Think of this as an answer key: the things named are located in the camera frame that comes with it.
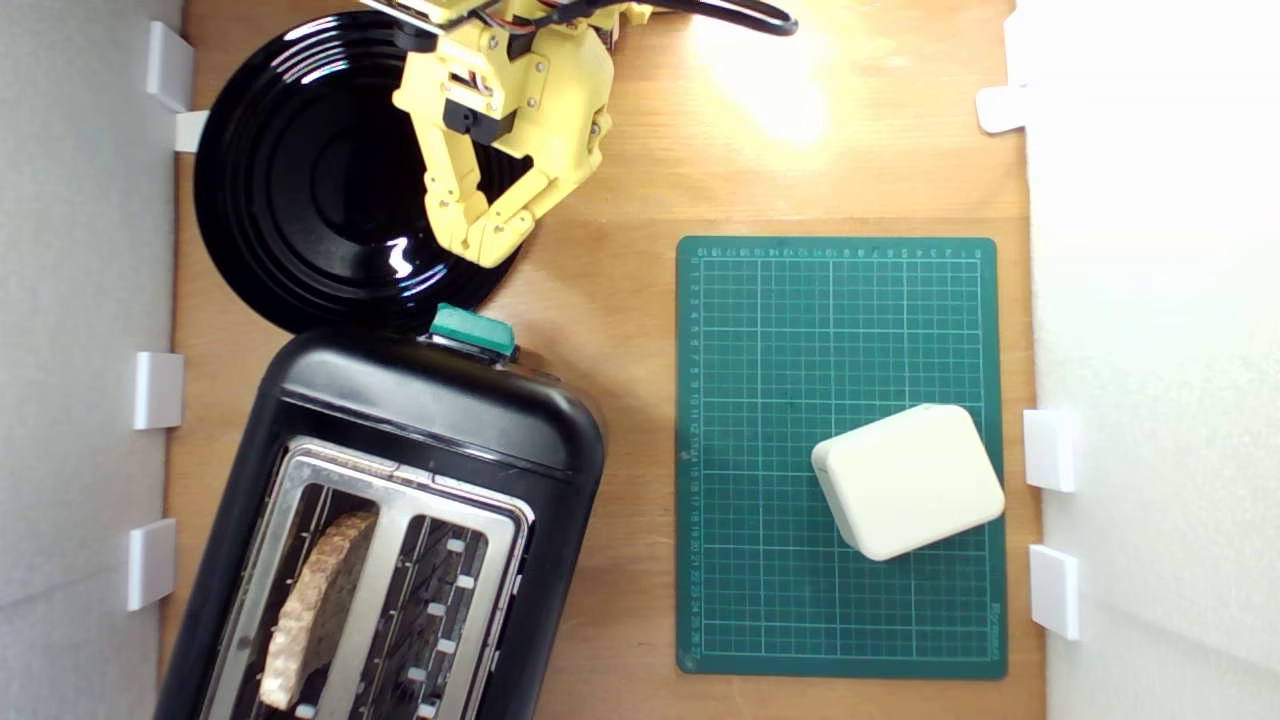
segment white bracket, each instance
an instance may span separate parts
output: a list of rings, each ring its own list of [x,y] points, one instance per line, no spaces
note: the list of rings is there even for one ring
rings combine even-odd
[[[174,591],[178,562],[178,523],[159,520],[129,532],[129,612]]]
[[[1043,544],[1030,546],[1032,620],[1069,641],[1080,639],[1080,562]]]
[[[1004,28],[1007,85],[984,87],[975,99],[978,126],[991,135],[1025,127],[1030,108],[1027,86],[1032,82],[1036,45],[1029,12],[1014,10],[1005,18]]]
[[[174,115],[173,149],[178,152],[195,152],[200,150],[200,136],[205,132],[206,122],[209,122],[209,110],[195,110]]]
[[[147,92],[174,113],[191,109],[196,50],[159,20],[147,44]]]
[[[1027,484],[1075,492],[1078,420],[1065,410],[1023,411],[1023,455]]]
[[[182,389],[187,363],[172,352],[138,352],[134,366],[133,429],[182,424]]]

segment toaster lever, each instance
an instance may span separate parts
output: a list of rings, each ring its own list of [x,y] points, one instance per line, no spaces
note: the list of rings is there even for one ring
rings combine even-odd
[[[435,311],[428,340],[497,363],[515,361],[520,351],[507,323],[445,302]]]

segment bread slice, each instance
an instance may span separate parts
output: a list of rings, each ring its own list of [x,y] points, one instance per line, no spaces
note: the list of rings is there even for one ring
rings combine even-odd
[[[292,708],[307,675],[333,660],[376,520],[372,512],[342,515],[311,548],[266,648],[262,703]]]

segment black cable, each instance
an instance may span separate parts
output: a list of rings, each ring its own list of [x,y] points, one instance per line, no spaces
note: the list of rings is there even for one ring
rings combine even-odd
[[[630,0],[571,0],[564,3],[550,14],[534,20],[534,26],[543,28],[549,24],[563,24],[580,18],[594,15],[596,10],[611,5],[623,5]],[[799,23],[791,13],[769,5],[762,0],[645,0],[646,5],[705,15],[717,20],[733,23],[748,29],[767,35],[790,36],[795,35]]]

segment white wall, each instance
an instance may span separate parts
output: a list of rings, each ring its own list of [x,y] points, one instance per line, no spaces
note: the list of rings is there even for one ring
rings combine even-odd
[[[1082,418],[1050,720],[1280,717],[1274,3],[1023,0],[1042,407]]]
[[[147,23],[180,0],[0,0],[0,717],[147,717],[159,614],[124,611],[161,516],[133,355],[169,348],[173,115]]]

